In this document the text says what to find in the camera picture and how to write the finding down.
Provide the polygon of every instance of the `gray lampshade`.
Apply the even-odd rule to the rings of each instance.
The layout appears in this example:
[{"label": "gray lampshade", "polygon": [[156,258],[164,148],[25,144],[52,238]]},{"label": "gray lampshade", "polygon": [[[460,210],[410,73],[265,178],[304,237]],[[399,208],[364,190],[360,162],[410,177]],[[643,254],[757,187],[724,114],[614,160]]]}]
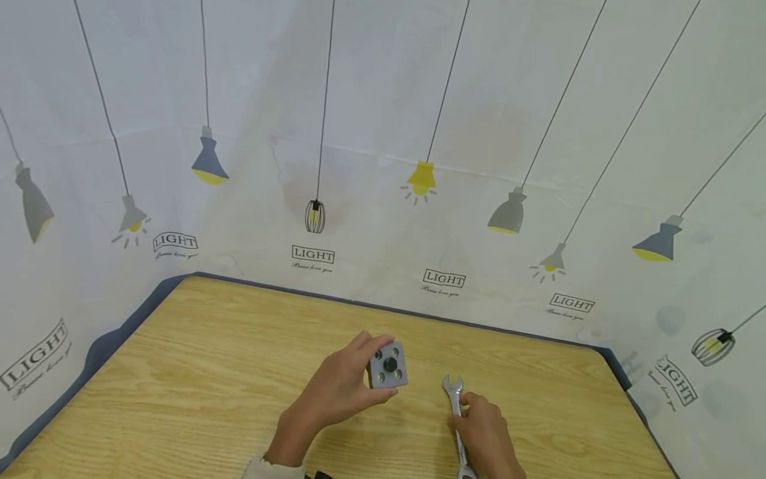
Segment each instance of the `gray lampshade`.
[{"label": "gray lampshade", "polygon": [[522,229],[524,221],[524,205],[522,202],[526,199],[524,190],[521,187],[515,187],[513,192],[508,194],[508,201],[497,207],[489,219],[487,226],[501,233],[516,234]]},{"label": "gray lampshade", "polygon": [[123,222],[119,225],[119,232],[122,233],[126,229],[138,231],[142,221],[146,219],[146,213],[136,207],[136,200],[133,199],[133,195],[123,196],[123,204],[125,205],[125,215]]},{"label": "gray lampshade", "polygon": [[229,179],[229,175],[226,174],[221,162],[218,161],[218,155],[215,154],[215,145],[218,142],[213,139],[213,130],[209,126],[202,127],[200,140],[202,141],[202,151],[191,169],[209,185],[220,185]]},{"label": "gray lampshade", "polygon": [[45,195],[32,181],[29,168],[16,167],[16,184],[21,188],[21,203],[24,206],[24,218],[32,243],[37,243],[48,222],[53,218],[53,210]]},{"label": "gray lampshade", "polygon": [[668,221],[660,223],[660,231],[633,246],[633,253],[646,261],[672,261],[673,237],[681,232],[680,216],[672,215]]},{"label": "gray lampshade", "polygon": [[564,258],[561,254],[564,252],[565,246],[565,243],[559,243],[558,246],[556,246],[556,251],[553,251],[553,254],[540,261],[540,266],[544,266],[546,271],[555,271],[557,269],[563,270]]}]

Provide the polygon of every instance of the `table top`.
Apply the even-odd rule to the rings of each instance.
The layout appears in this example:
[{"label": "table top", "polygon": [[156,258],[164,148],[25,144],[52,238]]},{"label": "table top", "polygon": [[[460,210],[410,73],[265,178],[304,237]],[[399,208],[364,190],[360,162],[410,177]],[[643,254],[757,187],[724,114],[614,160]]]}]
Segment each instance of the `table top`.
[{"label": "table top", "polygon": [[323,431],[310,474],[454,477],[451,373],[500,406],[530,478],[673,478],[592,349],[201,277],[181,282],[3,478],[239,479],[319,363],[360,330],[404,344],[409,384]]}]

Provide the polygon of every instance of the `wrench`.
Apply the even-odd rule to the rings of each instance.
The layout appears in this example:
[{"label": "wrench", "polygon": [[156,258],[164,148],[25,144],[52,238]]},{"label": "wrench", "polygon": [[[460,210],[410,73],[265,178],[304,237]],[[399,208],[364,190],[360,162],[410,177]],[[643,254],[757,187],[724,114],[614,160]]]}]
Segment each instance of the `wrench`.
[{"label": "wrench", "polygon": [[[450,397],[450,404],[452,405],[452,414],[460,415],[460,391],[463,390],[463,378],[458,376],[457,382],[450,382],[450,375],[444,376],[441,381],[441,387],[447,392]],[[457,470],[457,479],[479,479],[476,472],[471,466],[468,465],[468,457],[466,456],[466,447],[463,445],[463,439],[460,438],[460,433],[455,431],[457,437],[457,453],[460,456],[460,468]]]}]

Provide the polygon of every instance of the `pendant lamp illustration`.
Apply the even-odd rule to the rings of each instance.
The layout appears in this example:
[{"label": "pendant lamp illustration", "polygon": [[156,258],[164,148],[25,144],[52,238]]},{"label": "pendant lamp illustration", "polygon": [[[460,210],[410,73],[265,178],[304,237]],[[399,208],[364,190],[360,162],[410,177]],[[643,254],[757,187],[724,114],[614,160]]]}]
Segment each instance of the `pendant lamp illustration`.
[{"label": "pendant lamp illustration", "polygon": [[125,207],[125,213],[123,214],[123,220],[119,224],[119,231],[116,238],[112,240],[112,243],[117,243],[122,238],[125,238],[123,249],[128,248],[130,240],[135,240],[136,246],[139,245],[138,235],[133,236],[133,233],[142,232],[146,235],[147,231],[142,226],[151,221],[146,213],[136,207],[136,200],[133,195],[130,194],[128,189],[128,180],[125,177],[125,166],[123,165],[123,156],[119,151],[119,143],[117,137],[114,134],[114,128],[112,128],[112,121],[109,118],[109,110],[106,108],[106,99],[103,95],[103,88],[101,87],[101,80],[98,76],[98,70],[96,69],[96,62],[93,59],[93,52],[90,50],[90,43],[88,42],[88,36],[85,32],[85,24],[83,23],[83,17],[80,14],[80,6],[77,4],[77,0],[74,1],[74,9],[77,12],[77,20],[80,22],[80,30],[83,32],[83,40],[85,41],[85,48],[88,52],[88,58],[90,59],[90,66],[93,68],[93,76],[96,78],[96,86],[98,87],[98,93],[101,97],[101,105],[103,107],[103,114],[106,118],[106,126],[109,128],[109,133],[112,136],[114,142],[114,150],[117,155],[117,162],[119,163],[119,171],[123,177],[123,185],[125,186],[125,195],[123,196],[123,206]]},{"label": "pendant lamp illustration", "polygon": [[588,48],[588,43],[591,41],[591,37],[593,36],[593,32],[596,29],[598,19],[601,18],[601,12],[604,11],[606,4],[607,0],[604,0],[604,2],[601,3],[601,9],[599,9],[598,15],[596,15],[596,19],[593,22],[593,26],[591,27],[591,31],[588,33],[588,37],[585,39],[585,44],[582,47],[582,51],[580,51],[580,56],[574,63],[572,73],[569,75],[567,84],[564,86],[564,91],[561,93],[561,97],[558,99],[558,104],[556,104],[556,108],[553,110],[553,115],[551,116],[551,120],[548,122],[548,126],[545,128],[545,133],[542,134],[542,139],[537,146],[535,155],[532,157],[532,162],[529,164],[529,169],[527,169],[527,173],[524,176],[522,185],[516,186],[513,191],[508,194],[508,201],[497,207],[495,212],[489,218],[489,223],[487,224],[489,229],[499,231],[501,233],[508,233],[511,235],[515,235],[521,231],[522,223],[524,222],[524,205],[522,202],[526,199],[526,195],[524,194],[524,186],[526,185],[527,179],[529,179],[529,173],[532,172],[532,167],[535,165],[535,161],[540,154],[542,145],[545,143],[545,139],[548,137],[548,131],[550,131],[553,120],[556,118],[556,113],[558,113],[561,102],[564,101],[564,97],[566,96],[567,90],[569,89],[569,84],[571,84],[572,78],[575,77],[577,67],[580,64],[580,60],[582,60],[582,56],[585,53],[585,50]]},{"label": "pendant lamp illustration", "polygon": [[703,366],[708,367],[724,359],[734,349],[736,343],[734,333],[739,331],[751,319],[756,317],[761,311],[766,309],[766,304],[758,308],[753,314],[742,321],[731,331],[718,328],[701,335],[692,346],[692,354]]},{"label": "pendant lamp illustration", "polygon": [[422,198],[423,201],[428,203],[428,195],[436,195],[436,180],[434,180],[434,164],[430,162],[431,151],[434,149],[434,140],[436,139],[436,132],[439,130],[439,120],[441,119],[441,112],[444,109],[444,100],[447,99],[447,89],[450,87],[450,78],[452,77],[452,70],[455,68],[455,59],[457,58],[457,49],[460,47],[460,39],[463,37],[463,27],[466,26],[466,17],[468,16],[468,8],[471,5],[471,0],[466,2],[466,11],[463,13],[463,21],[460,23],[460,31],[457,34],[457,43],[455,44],[455,52],[452,54],[452,63],[450,63],[450,72],[447,74],[447,82],[444,84],[444,93],[441,96],[441,105],[439,106],[439,113],[436,115],[436,124],[434,125],[434,134],[431,135],[431,142],[428,146],[428,154],[424,162],[417,162],[415,171],[410,175],[407,180],[407,185],[400,186],[400,189],[407,190],[407,194],[404,199],[409,199],[413,194],[415,198],[412,202],[413,205],[417,205],[417,200]]},{"label": "pendant lamp illustration", "polygon": [[213,130],[210,127],[210,97],[208,95],[208,45],[205,37],[205,4],[204,0],[199,0],[199,8],[202,17],[202,58],[205,63],[205,115],[207,123],[202,127],[202,151],[197,156],[191,170],[203,182],[209,185],[220,185],[229,179],[229,175],[224,171],[218,155],[215,154],[216,141],[213,139]]},{"label": "pendant lamp illustration", "polygon": [[[663,70],[665,69],[665,66],[668,64],[668,61],[670,60],[670,57],[673,55],[673,52],[676,49],[676,46],[678,45],[679,41],[681,40],[681,37],[683,36],[683,33],[686,31],[686,27],[689,26],[689,23],[692,20],[692,17],[694,16],[694,13],[697,11],[697,7],[699,7],[699,3],[702,0],[697,0],[697,3],[694,6],[694,9],[692,10],[691,14],[689,14],[689,17],[686,19],[686,23],[683,25],[683,28],[681,28],[681,32],[678,35],[678,38],[676,38],[676,41],[673,43],[673,46],[670,48],[670,52],[668,52],[668,55],[665,57],[665,61],[663,62],[662,66],[660,67],[660,70],[657,71],[657,75],[655,75],[654,80],[652,80],[651,85],[649,86],[649,90],[647,90],[646,94],[643,95],[643,99],[641,100],[641,103],[639,103],[638,108],[636,109],[636,113],[633,114],[633,118],[630,119],[630,122],[627,124],[627,128],[625,129],[624,133],[622,134],[622,137],[620,138],[620,141],[617,142],[617,145],[614,147],[614,151],[609,156],[609,160],[607,161],[607,164],[604,165],[604,169],[601,170],[601,174],[596,179],[596,182],[593,184],[593,188],[591,189],[591,192],[588,194],[588,197],[583,202],[582,206],[580,207],[580,211],[577,214],[577,217],[574,219],[574,222],[572,223],[571,228],[569,228],[569,233],[567,233],[566,238],[564,238],[564,242],[559,243],[556,247],[553,254],[548,256],[546,259],[540,262],[540,264],[535,267],[530,267],[531,269],[537,270],[535,274],[532,277],[537,277],[540,273],[543,274],[543,276],[540,278],[540,283],[542,283],[545,280],[545,274],[550,274],[552,277],[552,280],[555,281],[555,273],[558,272],[560,274],[564,274],[564,260],[561,254],[564,251],[564,248],[566,247],[567,241],[569,240],[569,237],[571,236],[572,232],[575,229],[575,226],[577,225],[578,221],[580,220],[580,217],[582,216],[582,212],[585,210],[585,207],[588,205],[588,202],[593,197],[593,193],[596,191],[596,188],[598,187],[598,184],[601,182],[601,179],[604,177],[604,174],[607,172],[607,169],[609,169],[609,165],[612,164],[612,160],[614,160],[614,157],[617,155],[617,152],[620,151],[620,147],[623,144],[623,141],[625,140],[625,137],[627,136],[628,132],[630,132],[630,128],[633,127],[633,124],[636,121],[636,118],[638,117],[638,113],[641,112],[641,109],[643,108],[643,105],[647,102],[647,98],[649,98],[649,95],[652,93],[652,89],[654,88],[654,85],[656,85],[657,80],[660,78],[660,75],[662,74]],[[666,227],[669,231],[672,231],[672,226],[670,225]]]},{"label": "pendant lamp illustration", "polygon": [[16,166],[16,184],[21,188],[21,205],[24,207],[24,219],[27,222],[27,231],[32,240],[32,244],[38,242],[48,223],[53,219],[53,210],[48,204],[42,190],[32,181],[31,170],[24,166],[21,157],[16,149],[16,143],[11,135],[11,128],[5,119],[5,114],[0,108],[0,117],[5,125],[5,131],[8,133],[8,139],[11,142],[11,148],[16,155],[18,165]]},{"label": "pendant lamp illustration", "polygon": [[316,170],[316,197],[306,206],[306,231],[320,234],[325,230],[325,205],[319,200],[319,184],[322,179],[322,151],[325,144],[325,119],[327,117],[327,90],[330,83],[330,58],[332,56],[332,28],[335,26],[335,0],[330,10],[330,39],[327,47],[327,72],[325,74],[325,103],[322,108],[322,135],[319,138],[319,167]]},{"label": "pendant lamp illustration", "polygon": [[681,211],[680,215],[671,215],[667,221],[664,223],[660,223],[660,231],[657,233],[654,233],[653,235],[649,236],[647,239],[641,241],[640,243],[633,246],[633,253],[636,254],[637,257],[646,260],[646,261],[672,261],[673,260],[673,237],[676,236],[678,233],[681,232],[681,227],[679,226],[681,224],[681,221],[683,220],[684,214],[689,210],[689,207],[694,203],[694,201],[699,197],[700,194],[702,194],[703,191],[705,191],[705,188],[707,185],[710,184],[710,182],[715,178],[716,175],[723,169],[723,167],[726,165],[726,163],[734,156],[734,154],[737,152],[739,147],[742,145],[742,143],[745,142],[745,140],[750,136],[750,133],[753,133],[753,131],[758,128],[758,125],[761,124],[761,121],[766,117],[766,112],[761,115],[761,117],[756,121],[753,126],[748,130],[748,132],[739,140],[739,143],[734,147],[734,149],[726,156],[726,158],[721,162],[719,167],[715,169],[712,175],[710,175],[710,178],[708,178],[708,181],[705,182],[704,185],[702,185],[702,188],[699,189],[696,195],[692,198],[692,201],[689,202],[688,205]]}]

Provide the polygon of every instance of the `white backdrop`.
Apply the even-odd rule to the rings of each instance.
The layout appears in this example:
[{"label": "white backdrop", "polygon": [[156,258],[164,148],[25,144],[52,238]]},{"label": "white backdrop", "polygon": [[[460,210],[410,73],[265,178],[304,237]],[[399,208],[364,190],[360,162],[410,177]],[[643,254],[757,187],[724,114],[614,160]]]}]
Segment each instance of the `white backdrop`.
[{"label": "white backdrop", "polygon": [[697,4],[336,0],[320,168],[332,0],[1,3],[0,457],[204,271],[609,347],[679,476],[760,477],[766,3]]}]

